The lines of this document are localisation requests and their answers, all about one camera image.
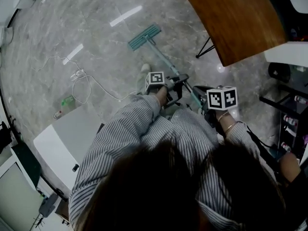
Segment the person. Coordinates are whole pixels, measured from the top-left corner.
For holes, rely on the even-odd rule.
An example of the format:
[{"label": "person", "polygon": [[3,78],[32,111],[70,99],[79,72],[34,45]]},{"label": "person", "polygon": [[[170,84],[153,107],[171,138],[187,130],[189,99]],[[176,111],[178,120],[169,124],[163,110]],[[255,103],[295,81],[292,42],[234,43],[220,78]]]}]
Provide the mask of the person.
[{"label": "person", "polygon": [[[77,175],[69,216],[77,231],[290,230],[273,170],[245,123],[216,112],[225,136],[184,106],[162,116],[167,89],[137,94],[96,135]],[[289,182],[299,174],[283,161]]]}]

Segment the black handle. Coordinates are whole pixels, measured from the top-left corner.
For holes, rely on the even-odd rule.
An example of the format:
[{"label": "black handle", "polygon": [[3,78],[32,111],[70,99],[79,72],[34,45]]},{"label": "black handle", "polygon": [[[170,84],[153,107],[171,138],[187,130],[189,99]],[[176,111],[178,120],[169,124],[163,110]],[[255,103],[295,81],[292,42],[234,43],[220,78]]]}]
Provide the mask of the black handle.
[{"label": "black handle", "polygon": [[78,164],[75,164],[75,166],[73,167],[72,171],[73,171],[73,172],[76,172],[78,168],[79,168],[79,165],[78,165]]}]

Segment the green mop head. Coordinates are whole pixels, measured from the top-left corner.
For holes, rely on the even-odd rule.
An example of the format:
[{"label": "green mop head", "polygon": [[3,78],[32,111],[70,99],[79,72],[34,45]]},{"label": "green mop head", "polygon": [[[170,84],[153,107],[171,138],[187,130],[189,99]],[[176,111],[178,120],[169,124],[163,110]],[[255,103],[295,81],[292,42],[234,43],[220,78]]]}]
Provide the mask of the green mop head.
[{"label": "green mop head", "polygon": [[157,24],[151,25],[149,28],[145,29],[142,33],[128,42],[128,45],[132,48],[133,51],[138,49],[141,45],[146,42],[145,36],[149,36],[149,38],[153,38],[155,35],[161,32],[160,27]]}]

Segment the striped shirt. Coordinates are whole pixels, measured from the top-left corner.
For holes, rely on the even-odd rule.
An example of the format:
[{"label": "striped shirt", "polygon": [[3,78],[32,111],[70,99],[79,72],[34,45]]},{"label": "striped shirt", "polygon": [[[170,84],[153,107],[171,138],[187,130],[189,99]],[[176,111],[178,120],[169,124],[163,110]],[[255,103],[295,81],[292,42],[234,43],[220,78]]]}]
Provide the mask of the striped shirt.
[{"label": "striped shirt", "polygon": [[[196,156],[203,160],[218,147],[217,132],[203,116],[180,107],[171,119],[166,119],[159,115],[160,104],[155,96],[130,95],[129,98],[131,103],[120,109],[96,135],[80,166],[69,200],[73,228],[98,183],[108,175],[114,162],[127,152],[127,148],[141,143],[155,147],[162,138],[176,138],[178,149],[192,172]],[[226,139],[252,151],[275,178],[274,172],[259,156],[244,123],[232,127]],[[224,185],[220,187],[215,169],[210,167],[203,177],[196,199],[212,225],[217,230],[241,230],[243,225],[232,220],[231,198]]]}]

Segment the gray marble floor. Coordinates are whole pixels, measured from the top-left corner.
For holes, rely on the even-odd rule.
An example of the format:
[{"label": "gray marble floor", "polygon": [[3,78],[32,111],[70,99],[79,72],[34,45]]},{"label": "gray marble floor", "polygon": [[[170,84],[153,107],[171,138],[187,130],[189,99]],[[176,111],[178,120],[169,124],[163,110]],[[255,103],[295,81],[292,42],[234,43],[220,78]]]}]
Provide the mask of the gray marble floor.
[{"label": "gray marble floor", "polygon": [[[44,174],[63,187],[36,153],[33,139],[53,122],[60,100],[72,91],[72,63],[62,64],[50,56],[67,56],[80,43],[84,48],[72,59],[118,98],[135,90],[136,76],[144,63],[154,70],[164,64],[146,47],[131,51],[127,42],[153,23],[162,32],[155,37],[159,49],[192,85],[236,86],[242,119],[263,141],[272,141],[277,122],[275,111],[258,101],[258,96],[276,85],[267,74],[268,63],[257,55],[217,71],[215,50],[200,59],[195,55],[208,37],[204,26],[187,0],[37,0],[22,10],[13,22],[12,43],[2,49],[1,87],[9,113],[17,119],[30,149],[43,165]],[[110,22],[137,7],[142,9],[114,27]],[[85,104],[97,112],[103,123],[127,100],[118,102],[90,80],[92,94]],[[74,94],[85,101],[86,79],[76,84]]]}]

